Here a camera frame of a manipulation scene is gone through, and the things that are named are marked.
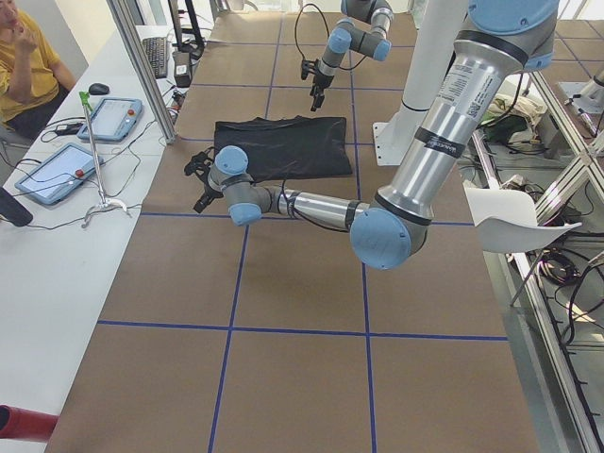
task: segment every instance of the keyboard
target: keyboard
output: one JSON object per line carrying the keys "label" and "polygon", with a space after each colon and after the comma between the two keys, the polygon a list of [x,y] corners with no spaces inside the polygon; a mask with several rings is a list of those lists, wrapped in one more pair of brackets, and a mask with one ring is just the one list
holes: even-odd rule
{"label": "keyboard", "polygon": [[144,53],[147,55],[155,78],[168,76],[168,40],[165,36],[154,36],[142,40]]}

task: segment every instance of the hand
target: hand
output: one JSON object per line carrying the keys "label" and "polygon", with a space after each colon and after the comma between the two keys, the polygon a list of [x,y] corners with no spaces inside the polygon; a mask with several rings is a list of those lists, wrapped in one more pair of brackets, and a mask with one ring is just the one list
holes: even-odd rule
{"label": "hand", "polygon": [[12,34],[14,39],[13,43],[15,44],[15,50],[17,52],[20,51],[29,55],[36,50],[36,47],[38,47],[38,42],[36,41],[34,33],[22,23],[17,24],[12,29]]}

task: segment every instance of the table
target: table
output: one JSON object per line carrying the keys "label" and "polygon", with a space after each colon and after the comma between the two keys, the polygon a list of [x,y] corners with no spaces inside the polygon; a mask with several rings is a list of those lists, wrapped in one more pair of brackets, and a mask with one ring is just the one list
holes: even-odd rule
{"label": "table", "polygon": [[[140,27],[142,37],[163,36],[166,27]],[[93,82],[110,86],[111,96],[134,97],[146,104],[143,89],[115,33],[92,62],[51,121],[83,115],[78,92]],[[158,80],[162,92],[171,84]],[[143,115],[123,143],[99,144],[108,160],[119,148],[143,132],[153,121],[150,109]],[[36,140],[26,157],[42,160],[75,136],[50,143]],[[135,176],[119,198],[129,206],[140,204],[151,184],[165,143],[157,125],[152,125],[133,145],[141,159]],[[118,191],[138,160],[129,152],[103,166],[108,193]],[[5,188],[15,194],[14,182],[21,177],[15,171]],[[82,217],[98,203],[98,192],[85,183],[67,199],[53,207],[41,206],[25,197],[19,201],[32,212],[32,225],[55,226]],[[0,223],[2,251],[2,303],[0,304],[0,401],[10,406],[60,413],[76,370],[86,350],[92,329],[103,307],[109,287],[128,239],[139,217],[139,208],[113,211],[92,218],[87,229],[81,221],[56,230],[17,228]],[[39,452],[44,445],[0,440],[7,453]]]}

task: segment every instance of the blue joint cap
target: blue joint cap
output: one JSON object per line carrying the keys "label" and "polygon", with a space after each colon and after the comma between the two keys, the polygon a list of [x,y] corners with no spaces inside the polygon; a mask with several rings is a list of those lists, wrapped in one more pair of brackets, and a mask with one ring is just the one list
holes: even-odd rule
{"label": "blue joint cap", "polygon": [[539,57],[533,57],[527,64],[525,64],[525,71],[541,71],[545,69],[547,66],[551,64],[551,60],[554,58],[554,53],[550,52],[549,54],[540,55]]}
{"label": "blue joint cap", "polygon": [[358,215],[350,228],[357,257],[375,269],[392,269],[411,254],[411,237],[403,221],[382,208]]}
{"label": "blue joint cap", "polygon": [[392,43],[388,40],[381,40],[374,50],[374,60],[375,61],[383,61],[388,57],[390,53],[390,49],[392,48]]}
{"label": "blue joint cap", "polygon": [[558,10],[560,0],[470,0],[468,14],[486,33],[515,35],[542,24]]}
{"label": "blue joint cap", "polygon": [[225,146],[220,150],[214,165],[227,175],[242,175],[247,170],[247,155],[239,146]]}
{"label": "blue joint cap", "polygon": [[352,37],[343,28],[335,28],[329,35],[329,41],[327,41],[327,47],[334,54],[343,54],[350,48]]}
{"label": "blue joint cap", "polygon": [[260,206],[254,203],[237,203],[228,207],[228,214],[237,227],[250,225],[262,217]]}

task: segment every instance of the tablet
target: tablet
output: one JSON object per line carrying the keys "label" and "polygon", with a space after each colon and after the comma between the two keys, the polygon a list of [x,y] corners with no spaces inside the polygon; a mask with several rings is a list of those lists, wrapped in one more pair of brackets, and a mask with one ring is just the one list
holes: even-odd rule
{"label": "tablet", "polygon": [[93,175],[92,152],[75,143],[67,143],[59,151],[15,183],[15,188],[42,203],[52,205]]}
{"label": "tablet", "polygon": [[[104,97],[91,113],[92,131],[99,142],[121,142],[132,130],[143,111],[140,99]],[[88,126],[77,132],[77,137],[88,141]]]}

